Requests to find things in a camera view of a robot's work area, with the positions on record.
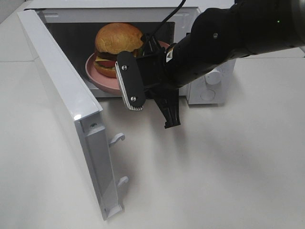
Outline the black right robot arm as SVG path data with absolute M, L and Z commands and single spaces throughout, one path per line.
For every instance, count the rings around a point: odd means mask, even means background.
M 179 89 L 232 59 L 302 47 L 302 0 L 237 0 L 228 9 L 208 8 L 178 43 L 163 48 L 153 33 L 142 36 L 140 57 L 123 51 L 115 64 L 125 106 L 140 111 L 153 99 L 165 128 L 180 124 Z

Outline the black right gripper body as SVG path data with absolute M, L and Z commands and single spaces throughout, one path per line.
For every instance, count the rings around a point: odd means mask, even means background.
M 150 42 L 137 58 L 137 64 L 147 99 L 178 99 L 179 89 L 171 85 L 165 70 L 166 47 Z

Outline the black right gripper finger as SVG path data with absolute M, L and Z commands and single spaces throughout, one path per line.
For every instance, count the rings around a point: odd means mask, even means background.
M 115 70 L 126 108 L 141 111 L 146 97 L 137 59 L 131 52 L 123 51 L 117 56 Z
M 171 128 L 180 125 L 179 117 L 179 90 L 154 88 L 153 99 L 165 118 L 164 128 Z

